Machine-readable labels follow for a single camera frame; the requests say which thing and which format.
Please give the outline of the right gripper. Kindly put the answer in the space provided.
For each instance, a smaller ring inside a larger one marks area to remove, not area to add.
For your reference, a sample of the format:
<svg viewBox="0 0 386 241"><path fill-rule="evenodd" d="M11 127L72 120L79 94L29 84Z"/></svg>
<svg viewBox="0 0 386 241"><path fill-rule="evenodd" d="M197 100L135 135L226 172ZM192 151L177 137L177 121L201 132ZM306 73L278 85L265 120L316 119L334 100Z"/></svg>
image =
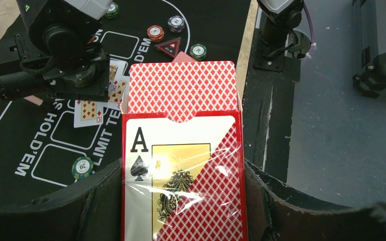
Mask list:
<svg viewBox="0 0 386 241"><path fill-rule="evenodd" d="M38 33L38 46L27 33L0 40L0 98L45 92L52 98L107 101L110 57L93 39L100 27L51 24Z"/></svg>

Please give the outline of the single green poker chip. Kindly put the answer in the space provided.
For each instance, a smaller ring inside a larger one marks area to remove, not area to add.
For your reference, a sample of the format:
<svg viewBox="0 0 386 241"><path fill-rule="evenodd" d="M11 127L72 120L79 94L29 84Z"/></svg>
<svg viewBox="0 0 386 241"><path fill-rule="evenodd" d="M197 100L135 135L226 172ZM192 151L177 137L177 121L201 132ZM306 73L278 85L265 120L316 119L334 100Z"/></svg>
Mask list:
<svg viewBox="0 0 386 241"><path fill-rule="evenodd" d="M72 164L71 171L74 179L76 180L88 177L93 171L92 159L86 156L77 158Z"/></svg>

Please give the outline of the black red all-in triangle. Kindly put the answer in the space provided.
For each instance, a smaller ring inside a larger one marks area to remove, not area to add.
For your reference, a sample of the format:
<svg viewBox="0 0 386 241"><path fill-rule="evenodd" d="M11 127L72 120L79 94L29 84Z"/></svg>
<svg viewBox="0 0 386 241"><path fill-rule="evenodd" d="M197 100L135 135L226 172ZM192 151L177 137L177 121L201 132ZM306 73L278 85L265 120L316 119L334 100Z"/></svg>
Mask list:
<svg viewBox="0 0 386 241"><path fill-rule="evenodd" d="M166 54L167 56L171 58L175 58L179 53L180 44L181 44L181 37L178 37L178 38L157 44L155 45L155 48L158 51Z"/></svg>

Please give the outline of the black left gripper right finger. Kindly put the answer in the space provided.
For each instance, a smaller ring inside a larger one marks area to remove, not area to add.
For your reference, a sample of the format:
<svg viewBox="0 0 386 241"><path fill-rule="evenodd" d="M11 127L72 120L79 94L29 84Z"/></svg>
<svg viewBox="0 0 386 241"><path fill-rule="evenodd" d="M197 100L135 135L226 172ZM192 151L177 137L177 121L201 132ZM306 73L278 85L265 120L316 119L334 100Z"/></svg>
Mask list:
<svg viewBox="0 0 386 241"><path fill-rule="evenodd" d="M338 205L244 166L249 240L386 240L386 202Z"/></svg>

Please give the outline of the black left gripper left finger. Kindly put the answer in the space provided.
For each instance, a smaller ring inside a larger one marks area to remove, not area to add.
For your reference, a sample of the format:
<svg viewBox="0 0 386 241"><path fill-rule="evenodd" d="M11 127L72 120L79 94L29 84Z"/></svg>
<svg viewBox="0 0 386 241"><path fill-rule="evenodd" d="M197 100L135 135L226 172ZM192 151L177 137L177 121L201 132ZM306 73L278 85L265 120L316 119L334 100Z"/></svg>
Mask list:
<svg viewBox="0 0 386 241"><path fill-rule="evenodd" d="M120 240L120 160L24 206L0 208L0 240Z"/></svg>

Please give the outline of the playing card deck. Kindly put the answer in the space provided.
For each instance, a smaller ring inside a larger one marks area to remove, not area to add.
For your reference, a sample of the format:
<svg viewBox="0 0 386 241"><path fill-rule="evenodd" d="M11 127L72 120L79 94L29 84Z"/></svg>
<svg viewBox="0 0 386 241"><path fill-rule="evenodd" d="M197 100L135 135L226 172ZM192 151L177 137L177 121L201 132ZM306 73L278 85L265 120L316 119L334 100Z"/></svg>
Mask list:
<svg viewBox="0 0 386 241"><path fill-rule="evenodd" d="M121 240L247 240L231 61L135 64L122 116Z"/></svg>

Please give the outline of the ten of diamonds card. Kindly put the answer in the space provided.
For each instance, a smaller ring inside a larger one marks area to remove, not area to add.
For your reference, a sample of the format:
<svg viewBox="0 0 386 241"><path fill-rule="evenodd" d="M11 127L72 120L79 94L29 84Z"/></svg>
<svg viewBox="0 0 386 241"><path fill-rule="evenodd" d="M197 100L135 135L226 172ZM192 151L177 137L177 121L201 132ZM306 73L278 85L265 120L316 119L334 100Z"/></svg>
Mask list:
<svg viewBox="0 0 386 241"><path fill-rule="evenodd" d="M74 128L97 126L104 122L104 106L102 102L76 100L74 108Z"/></svg>

